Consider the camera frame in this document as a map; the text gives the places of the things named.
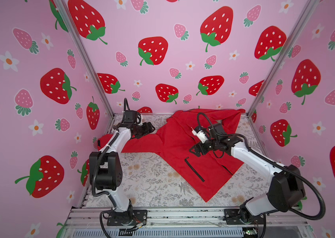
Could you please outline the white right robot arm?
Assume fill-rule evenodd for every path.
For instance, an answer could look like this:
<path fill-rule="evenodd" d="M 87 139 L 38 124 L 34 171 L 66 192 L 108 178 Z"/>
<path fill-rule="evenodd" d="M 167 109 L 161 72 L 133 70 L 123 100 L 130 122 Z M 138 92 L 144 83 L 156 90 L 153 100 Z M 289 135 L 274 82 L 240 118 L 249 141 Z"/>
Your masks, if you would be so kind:
<path fill-rule="evenodd" d="M 247 200 L 239 207 L 240 219 L 248 223 L 252 218 L 267 212 L 287 212 L 306 196 L 303 181 L 297 176 L 299 169 L 284 166 L 259 154 L 248 146 L 247 139 L 240 134 L 207 137 L 203 132 L 193 133 L 200 142 L 190 152 L 198 157 L 210 151 L 222 151 L 262 175 L 270 184 L 267 193 Z"/>

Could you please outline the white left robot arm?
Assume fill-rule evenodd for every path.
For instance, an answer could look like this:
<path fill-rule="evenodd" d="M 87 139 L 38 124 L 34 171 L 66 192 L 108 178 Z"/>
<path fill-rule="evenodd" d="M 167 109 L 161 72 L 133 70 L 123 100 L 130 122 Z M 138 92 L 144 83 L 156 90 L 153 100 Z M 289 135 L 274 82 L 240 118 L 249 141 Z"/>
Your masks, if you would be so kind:
<path fill-rule="evenodd" d="M 91 194 L 93 197 L 106 195 L 113 204 L 113 211 L 128 212 L 130 200 L 125 196 L 121 183 L 123 170 L 120 153 L 132 138 L 139 139 L 155 131 L 151 122 L 139 124 L 120 123 L 107 144 L 89 156 Z"/>

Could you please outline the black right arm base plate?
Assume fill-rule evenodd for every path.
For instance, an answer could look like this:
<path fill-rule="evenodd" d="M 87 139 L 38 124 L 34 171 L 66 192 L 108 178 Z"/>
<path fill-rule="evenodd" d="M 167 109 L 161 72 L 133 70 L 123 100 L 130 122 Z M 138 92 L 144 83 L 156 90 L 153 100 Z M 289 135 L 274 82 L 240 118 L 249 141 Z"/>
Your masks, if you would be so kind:
<path fill-rule="evenodd" d="M 240 209 L 225 209 L 224 210 L 224 221 L 228 225 L 263 225 L 264 216 L 252 216 L 246 210 Z"/>

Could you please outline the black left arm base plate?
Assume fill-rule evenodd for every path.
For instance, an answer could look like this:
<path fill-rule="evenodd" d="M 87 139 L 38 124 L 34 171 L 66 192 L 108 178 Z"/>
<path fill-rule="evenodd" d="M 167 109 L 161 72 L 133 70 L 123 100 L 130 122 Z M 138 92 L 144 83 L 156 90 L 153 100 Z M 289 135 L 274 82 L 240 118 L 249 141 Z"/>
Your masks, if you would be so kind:
<path fill-rule="evenodd" d="M 107 226 L 136 226 L 145 224 L 147 221 L 147 210 L 136 209 L 127 212 L 111 212 L 107 220 Z"/>

